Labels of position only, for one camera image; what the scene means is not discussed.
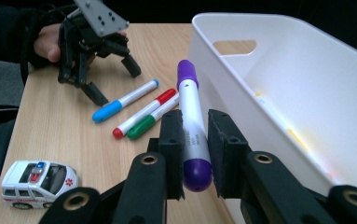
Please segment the marker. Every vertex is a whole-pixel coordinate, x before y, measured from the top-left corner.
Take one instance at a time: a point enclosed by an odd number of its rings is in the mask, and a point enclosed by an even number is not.
[[[111,104],[105,105],[99,110],[97,110],[93,114],[93,121],[96,123],[102,122],[109,117],[115,115],[117,112],[122,110],[123,107],[126,105],[131,104],[132,102],[136,101],[138,98],[146,95],[150,91],[156,89],[158,87],[158,80],[153,79],[148,83],[144,84],[142,87],[138,88],[135,91],[123,96],[122,98],[115,100]]]
[[[178,63],[179,107],[182,112],[184,145],[184,186],[195,192],[207,189],[213,181],[210,152],[199,103],[199,83],[195,66],[188,60]]]
[[[136,139],[156,124],[161,117],[173,109],[179,102],[179,93],[176,93],[169,101],[161,105],[150,115],[145,116],[140,122],[134,125],[128,132],[129,139]]]
[[[146,115],[152,113],[159,106],[166,103],[170,98],[173,97],[173,95],[175,95],[175,93],[175,89],[166,90],[149,105],[147,105],[146,107],[135,113],[133,116],[131,116],[129,119],[127,119],[125,122],[117,126],[117,128],[112,131],[112,135],[116,139],[122,138],[124,135],[126,135],[130,128],[132,128],[136,123],[138,123],[138,121],[143,119]]]

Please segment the white toy car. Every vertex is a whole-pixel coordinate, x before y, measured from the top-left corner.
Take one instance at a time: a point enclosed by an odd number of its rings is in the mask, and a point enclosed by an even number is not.
[[[4,176],[3,199],[19,209],[48,208],[78,187],[76,171],[55,161],[15,161]]]

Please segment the wooden table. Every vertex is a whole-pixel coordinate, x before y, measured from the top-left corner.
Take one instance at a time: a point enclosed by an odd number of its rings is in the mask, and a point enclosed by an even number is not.
[[[122,58],[97,58],[88,73],[111,102],[144,85],[153,78],[159,87],[125,107],[112,118],[94,123],[99,108],[86,95],[57,80],[54,66],[34,70],[28,77],[21,100],[6,162],[0,178],[17,160],[60,161],[77,170],[81,186],[105,192],[126,179],[133,158],[146,152],[149,138],[159,136],[160,121],[137,140],[116,140],[117,125],[149,104],[169,88],[175,88],[177,64],[186,58],[191,24],[131,24],[126,30],[131,55],[142,74],[132,78]],[[37,223],[46,209],[19,210],[6,205],[0,188],[0,223]],[[168,223],[232,223],[223,199],[216,197],[213,185],[201,193],[185,189],[185,200],[168,200]]]

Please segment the blue marker cap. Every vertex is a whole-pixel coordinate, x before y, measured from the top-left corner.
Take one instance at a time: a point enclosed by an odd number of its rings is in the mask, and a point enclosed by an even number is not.
[[[203,159],[184,161],[184,185],[187,189],[200,192],[213,182],[213,168]]]
[[[118,101],[115,100],[114,102],[112,102],[109,105],[105,105],[102,108],[100,108],[99,110],[97,110],[94,114],[93,114],[93,121],[98,123],[98,122],[102,122],[105,119],[108,119],[109,117],[115,115],[117,112],[119,112],[121,109],[123,108],[122,104]]]
[[[196,77],[195,65],[188,60],[182,60],[178,63],[177,90],[179,90],[179,84],[181,84],[181,82],[186,79],[190,79],[196,82],[196,85],[199,88],[198,78]]]

